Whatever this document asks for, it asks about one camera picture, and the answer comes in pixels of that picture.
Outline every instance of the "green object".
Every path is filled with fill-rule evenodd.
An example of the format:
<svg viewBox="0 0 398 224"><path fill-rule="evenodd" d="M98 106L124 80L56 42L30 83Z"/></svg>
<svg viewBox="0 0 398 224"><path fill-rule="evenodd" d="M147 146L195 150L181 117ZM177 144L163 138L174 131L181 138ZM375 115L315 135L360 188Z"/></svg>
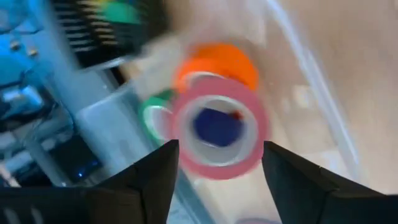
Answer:
<svg viewBox="0 0 398 224"><path fill-rule="evenodd" d="M169 129L172 111L169 102L174 96L173 90L165 90L150 97L140 106L139 117L145 132L158 146L171 138Z"/></svg>
<svg viewBox="0 0 398 224"><path fill-rule="evenodd" d="M141 24L136 8L128 3L108 1L103 4L103 14L110 22Z"/></svg>

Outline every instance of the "clear plastic bin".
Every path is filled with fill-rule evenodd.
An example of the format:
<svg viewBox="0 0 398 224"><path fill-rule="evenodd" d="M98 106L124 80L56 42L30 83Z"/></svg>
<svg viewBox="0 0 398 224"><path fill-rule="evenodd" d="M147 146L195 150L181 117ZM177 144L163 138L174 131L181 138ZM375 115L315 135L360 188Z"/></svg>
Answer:
<svg viewBox="0 0 398 224"><path fill-rule="evenodd" d="M142 126L137 117L139 103L133 84L126 83L110 96L76 114L80 133L103 164L102 169L90 175L89 183L95 185L116 175L156 149L140 130ZM198 209L195 194L186 182L187 178L180 174L168 223L193 224L197 219L183 206L189 203L190 209Z"/></svg>
<svg viewBox="0 0 398 224"><path fill-rule="evenodd" d="M135 86L150 83L138 91L145 99L171 86L172 71L191 46L232 42L260 70L257 94L269 115L271 141L355 182L396 193L398 79L392 55L398 45L390 37L398 29L385 25L394 17L386 3L353 2L169 0L177 41L159 53L154 48L156 62L137 62L143 73ZM162 57L167 52L178 53ZM280 221L260 166L231 180L188 177L216 223Z"/></svg>

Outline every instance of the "blue object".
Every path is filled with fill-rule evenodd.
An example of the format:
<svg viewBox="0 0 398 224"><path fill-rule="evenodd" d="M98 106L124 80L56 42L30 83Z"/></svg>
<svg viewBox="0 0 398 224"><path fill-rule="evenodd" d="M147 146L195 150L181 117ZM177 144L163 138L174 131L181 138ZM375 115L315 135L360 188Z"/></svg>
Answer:
<svg viewBox="0 0 398 224"><path fill-rule="evenodd" d="M243 122L231 115L205 108L193 120L199 139L218 147L234 143L242 134Z"/></svg>

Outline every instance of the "orange object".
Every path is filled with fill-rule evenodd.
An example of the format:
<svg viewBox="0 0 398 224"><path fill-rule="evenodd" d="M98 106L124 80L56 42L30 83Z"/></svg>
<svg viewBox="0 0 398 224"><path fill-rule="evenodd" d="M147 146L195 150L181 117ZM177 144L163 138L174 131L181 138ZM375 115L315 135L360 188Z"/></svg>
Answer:
<svg viewBox="0 0 398 224"><path fill-rule="evenodd" d="M175 88L180 93L184 92L189 87L189 78L201 72L239 81L251 90L256 90L258 84L258 72L250 59L231 44L198 46L192 57L180 67Z"/></svg>

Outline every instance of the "red object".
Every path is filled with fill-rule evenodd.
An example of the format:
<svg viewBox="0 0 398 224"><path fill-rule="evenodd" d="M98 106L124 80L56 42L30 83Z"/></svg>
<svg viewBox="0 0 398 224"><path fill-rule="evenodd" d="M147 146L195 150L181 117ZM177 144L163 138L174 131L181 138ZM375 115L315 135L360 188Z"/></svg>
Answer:
<svg viewBox="0 0 398 224"><path fill-rule="evenodd" d="M231 117L233 117L234 119L238 119L238 120L243 118L242 114L239 113L238 111L234 111L234 112L230 113L229 115Z"/></svg>
<svg viewBox="0 0 398 224"><path fill-rule="evenodd" d="M179 130L181 114L184 113L185 106L192 100L205 95L220 95L241 102L254 115L257 121L258 138L254 144L252 154L237 164L230 166L209 166L201 164L195 160L192 153L186 148L185 139L180 139ZM172 134L175 139L180 141L180 162L181 165L201 176L209 179L232 179L246 173L256 167L261 161L264 140L268 137L268 120L261 101L258 97L244 85L234 80L203 78L198 81L193 88L182 93L174 102L174 114L172 116Z"/></svg>

